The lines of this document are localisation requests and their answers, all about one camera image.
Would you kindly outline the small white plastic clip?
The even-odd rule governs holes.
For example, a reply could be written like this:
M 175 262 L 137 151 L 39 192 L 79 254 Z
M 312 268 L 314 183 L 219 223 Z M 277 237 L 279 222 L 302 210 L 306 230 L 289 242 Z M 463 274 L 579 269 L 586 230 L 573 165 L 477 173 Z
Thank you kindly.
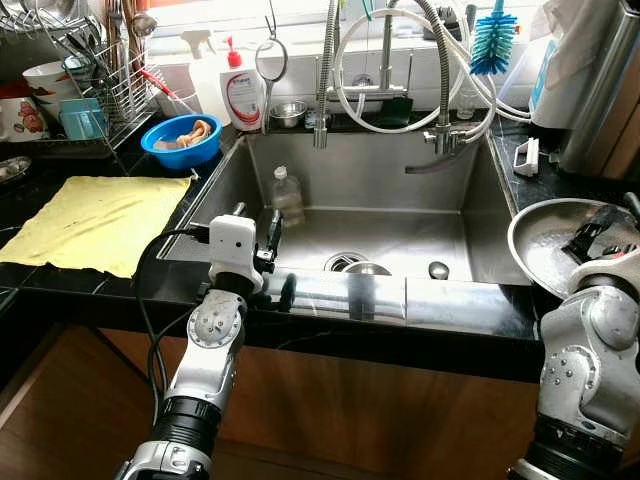
M 518 177 L 535 178 L 540 170 L 540 140 L 530 137 L 516 147 L 512 161 L 513 172 Z

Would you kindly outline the clear plastic bottle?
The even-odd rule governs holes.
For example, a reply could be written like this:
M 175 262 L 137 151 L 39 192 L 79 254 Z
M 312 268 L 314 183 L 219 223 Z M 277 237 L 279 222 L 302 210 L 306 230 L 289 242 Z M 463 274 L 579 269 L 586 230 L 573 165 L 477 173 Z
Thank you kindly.
M 271 205 L 282 214 L 285 227 L 305 223 L 305 207 L 300 179 L 289 173 L 287 166 L 276 166 L 270 188 Z

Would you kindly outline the stainless steel sink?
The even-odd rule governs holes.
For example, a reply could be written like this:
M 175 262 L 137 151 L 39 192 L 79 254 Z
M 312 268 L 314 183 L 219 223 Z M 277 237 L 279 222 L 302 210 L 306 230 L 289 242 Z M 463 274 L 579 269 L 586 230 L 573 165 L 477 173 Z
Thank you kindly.
M 439 172 L 404 174 L 433 160 L 419 134 L 248 134 L 180 207 L 182 227 L 205 224 L 238 202 L 266 237 L 276 166 L 300 179 L 305 223 L 282 232 L 270 301 L 291 314 L 420 326 L 494 337 L 532 334 L 530 280 L 509 253 L 513 211 L 489 143 L 461 148 Z M 390 276 L 324 271 L 356 252 Z M 431 261 L 451 278 L 428 276 Z

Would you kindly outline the dark wooden cabinet front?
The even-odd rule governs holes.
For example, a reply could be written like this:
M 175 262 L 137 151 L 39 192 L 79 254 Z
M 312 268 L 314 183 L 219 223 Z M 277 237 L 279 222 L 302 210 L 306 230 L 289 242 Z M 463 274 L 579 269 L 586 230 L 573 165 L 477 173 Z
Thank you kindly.
M 0 402 L 0 480 L 113 480 L 146 438 L 145 335 L 69 326 Z M 248 347 L 211 480 L 504 480 L 535 385 Z

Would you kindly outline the blue bottle brush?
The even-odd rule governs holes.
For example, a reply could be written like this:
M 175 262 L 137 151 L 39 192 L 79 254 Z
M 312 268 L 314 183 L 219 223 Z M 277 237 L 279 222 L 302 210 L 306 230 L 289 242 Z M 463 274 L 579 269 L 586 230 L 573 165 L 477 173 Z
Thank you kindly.
M 492 9 L 475 22 L 468 73 L 471 76 L 499 76 L 509 69 L 517 18 L 506 12 L 506 0 L 494 0 Z

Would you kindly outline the steel drain strainer cap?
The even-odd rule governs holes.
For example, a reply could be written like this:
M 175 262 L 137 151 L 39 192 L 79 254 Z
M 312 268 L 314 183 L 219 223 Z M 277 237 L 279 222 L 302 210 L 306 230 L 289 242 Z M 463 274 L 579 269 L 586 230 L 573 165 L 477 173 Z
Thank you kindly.
M 375 276 L 392 275 L 392 271 L 390 271 L 387 268 L 384 268 L 384 266 L 376 264 L 376 262 L 371 262 L 371 261 L 352 262 L 351 265 L 348 265 L 346 266 L 346 268 L 343 269 L 343 273 L 375 275 Z

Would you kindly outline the large shallow steel bowl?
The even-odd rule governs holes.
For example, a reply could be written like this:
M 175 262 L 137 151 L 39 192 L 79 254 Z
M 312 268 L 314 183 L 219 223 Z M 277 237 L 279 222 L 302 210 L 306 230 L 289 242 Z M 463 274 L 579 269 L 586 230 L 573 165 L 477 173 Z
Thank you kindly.
M 570 296 L 572 270 L 584 262 L 573 261 L 562 247 L 605 205 L 613 204 L 589 198 L 550 198 L 518 212 L 509 224 L 507 241 L 513 259 L 527 278 L 562 300 Z M 589 252 L 598 256 L 602 251 L 598 236 Z

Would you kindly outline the white spray bottle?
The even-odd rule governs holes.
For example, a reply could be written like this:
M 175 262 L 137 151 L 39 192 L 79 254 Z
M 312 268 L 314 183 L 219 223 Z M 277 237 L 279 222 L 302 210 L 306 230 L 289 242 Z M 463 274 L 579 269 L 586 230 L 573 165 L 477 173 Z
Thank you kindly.
M 221 87 L 220 74 L 224 70 L 225 60 L 212 46 L 210 29 L 187 29 L 180 38 L 187 42 L 192 60 L 188 64 L 188 77 L 195 87 L 196 99 L 202 113 L 215 116 L 219 125 L 230 125 L 230 114 Z

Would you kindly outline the white jug with blue label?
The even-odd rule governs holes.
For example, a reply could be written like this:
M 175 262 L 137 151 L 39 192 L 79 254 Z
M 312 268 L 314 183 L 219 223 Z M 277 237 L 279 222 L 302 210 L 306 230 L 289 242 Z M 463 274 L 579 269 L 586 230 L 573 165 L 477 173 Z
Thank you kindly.
M 548 37 L 532 92 L 532 123 L 568 129 L 585 101 L 588 82 L 614 10 L 612 0 L 545 0 L 536 10 L 530 38 Z

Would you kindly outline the small steel bowl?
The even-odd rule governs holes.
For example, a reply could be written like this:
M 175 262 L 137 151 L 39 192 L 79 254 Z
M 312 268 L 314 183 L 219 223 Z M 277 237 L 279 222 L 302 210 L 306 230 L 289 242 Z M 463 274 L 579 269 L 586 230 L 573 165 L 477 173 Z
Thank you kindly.
M 302 100 L 291 100 L 278 102 L 271 106 L 270 127 L 273 128 L 296 128 L 305 119 L 308 105 Z

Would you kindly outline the dark green sponge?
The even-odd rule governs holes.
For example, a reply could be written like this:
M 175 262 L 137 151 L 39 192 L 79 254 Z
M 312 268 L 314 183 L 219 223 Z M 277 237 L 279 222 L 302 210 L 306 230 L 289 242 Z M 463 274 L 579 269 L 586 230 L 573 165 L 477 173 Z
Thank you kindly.
M 413 100 L 411 97 L 399 96 L 388 99 L 381 104 L 374 125 L 383 129 L 401 129 L 411 123 Z

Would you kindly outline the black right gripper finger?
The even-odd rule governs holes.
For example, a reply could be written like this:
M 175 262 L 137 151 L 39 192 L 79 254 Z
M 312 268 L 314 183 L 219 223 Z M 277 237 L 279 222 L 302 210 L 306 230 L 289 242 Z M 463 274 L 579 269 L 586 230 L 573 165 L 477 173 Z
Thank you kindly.
M 576 230 L 570 242 L 564 244 L 562 251 L 575 262 L 589 262 L 600 257 L 613 255 L 620 252 L 617 244 L 605 248 L 598 256 L 590 255 L 590 247 L 593 246 L 595 238 L 604 230 L 611 228 L 620 218 L 620 209 L 617 206 L 600 206 L 598 210 Z

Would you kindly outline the round sink drain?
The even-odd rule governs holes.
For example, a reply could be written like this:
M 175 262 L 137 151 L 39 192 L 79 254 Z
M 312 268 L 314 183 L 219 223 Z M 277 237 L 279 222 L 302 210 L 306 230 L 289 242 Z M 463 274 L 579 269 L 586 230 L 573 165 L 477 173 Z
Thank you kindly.
M 356 252 L 338 252 L 330 256 L 328 260 L 324 262 L 323 270 L 332 271 L 332 273 L 343 273 L 352 265 L 358 264 L 358 262 L 365 262 L 369 259 L 361 253 Z

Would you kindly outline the tall stainless steel container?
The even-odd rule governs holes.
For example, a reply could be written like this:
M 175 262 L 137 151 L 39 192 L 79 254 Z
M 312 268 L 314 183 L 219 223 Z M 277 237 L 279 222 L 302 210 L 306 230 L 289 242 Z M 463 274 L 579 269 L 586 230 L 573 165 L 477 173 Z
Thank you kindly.
M 626 124 L 613 110 L 639 41 L 640 0 L 613 0 L 611 13 L 584 104 L 558 156 L 558 169 L 576 177 L 604 177 Z

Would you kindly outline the white red pump soap bottle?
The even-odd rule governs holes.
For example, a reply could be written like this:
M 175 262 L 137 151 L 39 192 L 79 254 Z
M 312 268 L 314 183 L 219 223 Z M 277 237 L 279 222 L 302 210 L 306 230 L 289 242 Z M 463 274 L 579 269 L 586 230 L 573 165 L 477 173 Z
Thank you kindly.
M 225 38 L 228 46 L 224 64 L 219 70 L 219 86 L 224 108 L 230 123 L 242 132 L 261 131 L 265 125 L 262 78 L 255 68 L 243 59 L 232 37 Z

